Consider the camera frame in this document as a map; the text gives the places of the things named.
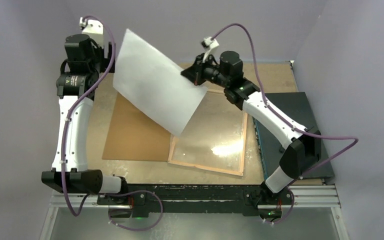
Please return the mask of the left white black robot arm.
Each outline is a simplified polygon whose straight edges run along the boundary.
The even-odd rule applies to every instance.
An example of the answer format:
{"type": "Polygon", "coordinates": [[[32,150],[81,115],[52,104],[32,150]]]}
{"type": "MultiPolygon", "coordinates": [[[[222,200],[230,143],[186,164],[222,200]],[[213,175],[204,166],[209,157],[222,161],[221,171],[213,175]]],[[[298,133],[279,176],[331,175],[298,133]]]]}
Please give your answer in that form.
{"type": "Polygon", "coordinates": [[[56,80],[60,115],[57,150],[51,169],[42,172],[41,181],[59,193],[109,194],[112,201],[122,205],[129,199],[129,191],[123,187],[125,179],[89,169],[86,149],[96,82],[110,60],[86,34],[68,36],[64,48],[67,58],[56,80]]]}

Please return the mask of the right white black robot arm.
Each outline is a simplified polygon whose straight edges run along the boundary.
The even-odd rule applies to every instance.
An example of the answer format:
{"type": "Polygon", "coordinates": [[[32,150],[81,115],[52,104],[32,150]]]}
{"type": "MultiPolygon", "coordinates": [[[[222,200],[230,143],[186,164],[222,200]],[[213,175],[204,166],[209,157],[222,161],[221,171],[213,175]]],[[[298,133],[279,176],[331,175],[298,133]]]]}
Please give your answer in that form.
{"type": "Polygon", "coordinates": [[[231,104],[262,124],[281,144],[284,152],[279,166],[260,185],[264,202],[274,203],[283,189],[320,160],[320,131],[297,123],[270,102],[263,88],[244,76],[243,61],[237,52],[224,51],[219,61],[202,53],[180,74],[196,86],[210,82],[222,87],[231,104]]]}

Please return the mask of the printed photo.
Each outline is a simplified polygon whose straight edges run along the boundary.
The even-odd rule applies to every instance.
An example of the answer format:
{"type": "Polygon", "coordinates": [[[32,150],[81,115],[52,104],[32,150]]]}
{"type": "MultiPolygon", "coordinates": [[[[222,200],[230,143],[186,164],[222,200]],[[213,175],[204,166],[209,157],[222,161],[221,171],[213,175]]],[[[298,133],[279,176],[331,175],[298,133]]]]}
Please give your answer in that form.
{"type": "Polygon", "coordinates": [[[137,109],[179,137],[208,88],[195,86],[183,69],[139,35],[126,29],[115,62],[113,87],[137,109]]]}

